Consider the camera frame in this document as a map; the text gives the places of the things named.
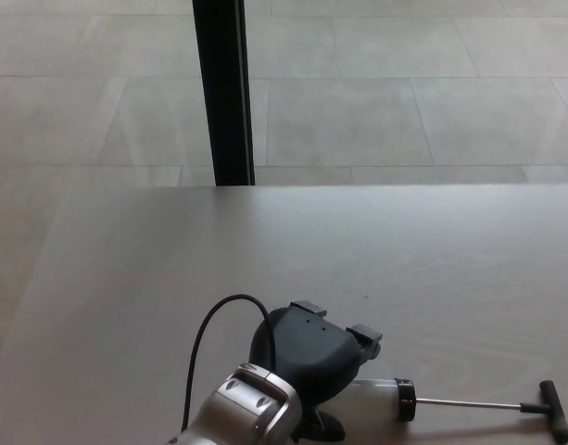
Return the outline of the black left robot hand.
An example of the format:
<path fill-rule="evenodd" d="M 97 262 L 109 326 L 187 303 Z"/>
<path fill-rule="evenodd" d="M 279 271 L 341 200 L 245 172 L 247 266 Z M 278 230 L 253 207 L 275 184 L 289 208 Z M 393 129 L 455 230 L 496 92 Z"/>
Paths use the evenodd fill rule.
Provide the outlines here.
<path fill-rule="evenodd" d="M 345 389 L 360 367 L 380 352 L 381 333 L 363 324 L 343 329 L 325 315 L 325 309 L 308 301 L 293 301 L 271 311 L 276 363 L 271 362 L 266 324 L 259 325 L 251 341 L 248 361 L 274 371 L 301 401 L 302 419 L 291 435 L 294 442 L 345 439 L 341 422 L 319 407 Z"/>

